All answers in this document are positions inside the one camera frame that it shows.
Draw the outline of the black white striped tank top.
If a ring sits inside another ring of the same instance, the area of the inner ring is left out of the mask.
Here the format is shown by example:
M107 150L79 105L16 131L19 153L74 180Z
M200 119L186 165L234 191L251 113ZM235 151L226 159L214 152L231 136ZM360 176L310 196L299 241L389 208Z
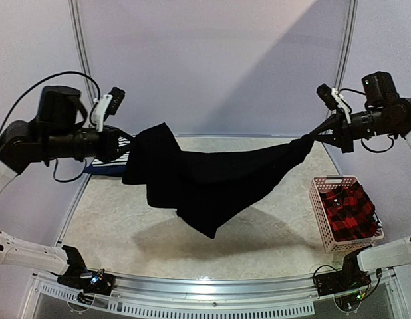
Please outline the black white striped tank top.
M111 136L104 139L101 143L101 151L91 163L93 167L110 167L125 165L130 152L130 144L133 136Z

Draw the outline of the black garment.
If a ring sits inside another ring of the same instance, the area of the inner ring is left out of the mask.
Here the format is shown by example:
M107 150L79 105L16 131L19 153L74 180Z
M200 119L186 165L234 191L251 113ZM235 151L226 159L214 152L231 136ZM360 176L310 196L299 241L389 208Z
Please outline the black garment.
M303 163L313 147L309 135L285 144L242 152L191 152L167 124L133 140L124 185L145 185L149 206L175 209L179 218L213 239L238 213L273 191Z

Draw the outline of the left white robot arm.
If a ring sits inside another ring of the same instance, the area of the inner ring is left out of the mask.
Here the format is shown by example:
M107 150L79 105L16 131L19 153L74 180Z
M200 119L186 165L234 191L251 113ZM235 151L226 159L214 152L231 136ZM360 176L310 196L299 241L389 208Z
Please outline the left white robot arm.
M105 125L115 115L125 92L114 87L98 101L92 111L93 125L85 127L88 113L80 101L81 93L68 86L46 86L41 92L36 116L29 122L10 123L0 135L0 194L30 164L49 165L51 161L96 158L112 162L128 152L120 137L122 130ZM20 240L0 230L0 265L16 265L66 276L77 288L86 288L91 273L74 247L48 247Z

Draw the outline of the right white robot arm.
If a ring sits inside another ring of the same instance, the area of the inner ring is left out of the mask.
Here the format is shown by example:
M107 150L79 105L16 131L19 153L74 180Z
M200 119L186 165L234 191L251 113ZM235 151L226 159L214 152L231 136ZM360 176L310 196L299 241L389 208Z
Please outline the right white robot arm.
M411 98L400 97L388 72L368 74L361 82L366 102L365 109L357 113L352 112L341 90L326 84L317 88L318 97L332 115L311 132L311 137L344 153L353 152L356 140L381 135L402 137L411 149ZM349 253L336 281L341 289L350 290L362 274L403 265L411 265L411 236Z

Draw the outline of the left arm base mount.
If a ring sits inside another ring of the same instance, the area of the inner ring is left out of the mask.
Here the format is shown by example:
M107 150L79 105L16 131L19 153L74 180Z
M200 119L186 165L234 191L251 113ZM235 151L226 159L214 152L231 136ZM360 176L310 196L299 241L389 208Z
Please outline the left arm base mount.
M87 268L84 259L77 248L63 245L61 249L67 255L68 268L57 276L61 285L83 291L85 294L94 293L110 296L116 283L116 277L107 273L103 268L91 270Z

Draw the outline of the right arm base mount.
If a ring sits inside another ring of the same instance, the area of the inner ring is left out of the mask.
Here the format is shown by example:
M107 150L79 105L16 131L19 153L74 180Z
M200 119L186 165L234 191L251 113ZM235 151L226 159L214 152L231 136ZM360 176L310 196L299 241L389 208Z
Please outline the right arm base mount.
M342 268L336 270L329 265L320 266L313 273L313 285L319 296L338 294L348 290L370 287L371 278L368 271L360 270L358 255L362 249L347 254L342 262Z

